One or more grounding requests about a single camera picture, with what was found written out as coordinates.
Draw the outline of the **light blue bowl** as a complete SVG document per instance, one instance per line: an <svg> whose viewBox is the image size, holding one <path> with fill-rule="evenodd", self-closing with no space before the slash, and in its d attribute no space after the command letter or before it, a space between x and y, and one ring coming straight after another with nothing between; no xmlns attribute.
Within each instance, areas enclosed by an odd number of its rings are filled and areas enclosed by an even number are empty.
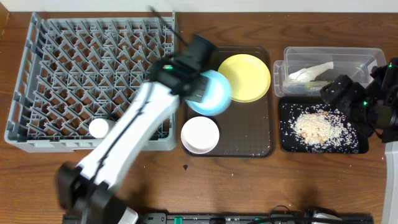
<svg viewBox="0 0 398 224"><path fill-rule="evenodd" d="M208 84L201 103L187 100L187 105L195 112L205 116L216 116L225 111L231 103L231 85L228 79L214 70L201 74Z"/></svg>

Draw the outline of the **white paper cup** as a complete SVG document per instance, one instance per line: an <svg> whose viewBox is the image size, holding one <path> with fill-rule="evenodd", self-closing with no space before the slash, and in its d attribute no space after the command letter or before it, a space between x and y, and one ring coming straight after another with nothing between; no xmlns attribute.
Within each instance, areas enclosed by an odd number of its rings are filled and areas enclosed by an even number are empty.
<svg viewBox="0 0 398 224"><path fill-rule="evenodd" d="M116 122L110 119L96 118L89 124L89 133L96 139L103 139L110 133L115 124Z"/></svg>

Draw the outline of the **green snack wrapper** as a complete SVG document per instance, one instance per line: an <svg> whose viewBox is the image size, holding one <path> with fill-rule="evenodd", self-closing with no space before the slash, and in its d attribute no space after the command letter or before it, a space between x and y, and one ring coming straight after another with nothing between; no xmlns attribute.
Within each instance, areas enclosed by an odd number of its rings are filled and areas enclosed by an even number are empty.
<svg viewBox="0 0 398 224"><path fill-rule="evenodd" d="M311 81L304 84L305 91L320 91L324 86L330 84L331 81Z"/></svg>

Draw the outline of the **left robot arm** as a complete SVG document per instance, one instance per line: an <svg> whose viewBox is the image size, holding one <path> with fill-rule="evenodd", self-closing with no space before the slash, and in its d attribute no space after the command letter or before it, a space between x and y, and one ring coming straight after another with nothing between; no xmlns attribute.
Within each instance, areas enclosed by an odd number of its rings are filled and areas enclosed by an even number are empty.
<svg viewBox="0 0 398 224"><path fill-rule="evenodd" d="M77 165L63 163L55 180L59 204L81 223L136 223L139 216L117 197L136 157L183 100L201 102L208 86L202 75L218 49L194 35L187 49L149 67L129 108L108 135Z"/></svg>

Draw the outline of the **white napkin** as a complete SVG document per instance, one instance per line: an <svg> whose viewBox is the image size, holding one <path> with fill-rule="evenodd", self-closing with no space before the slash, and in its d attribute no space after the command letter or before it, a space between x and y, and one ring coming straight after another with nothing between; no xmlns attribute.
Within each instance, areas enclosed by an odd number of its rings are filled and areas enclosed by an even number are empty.
<svg viewBox="0 0 398 224"><path fill-rule="evenodd" d="M310 68L303 68L297 72L289 74L289 80L299 83L314 81L317 76L321 75L327 70L333 70L333 68L333 62L323 63L321 65L316 65Z"/></svg>

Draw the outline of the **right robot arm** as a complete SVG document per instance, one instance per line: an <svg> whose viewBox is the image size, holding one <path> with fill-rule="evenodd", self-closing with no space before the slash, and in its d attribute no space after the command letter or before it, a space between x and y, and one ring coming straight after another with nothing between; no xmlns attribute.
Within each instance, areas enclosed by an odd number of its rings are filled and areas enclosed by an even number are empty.
<svg viewBox="0 0 398 224"><path fill-rule="evenodd" d="M320 90L322 100L337 108L366 136L376 134L385 144L387 162L383 223L397 224L397 58L374 67L365 88L340 75Z"/></svg>

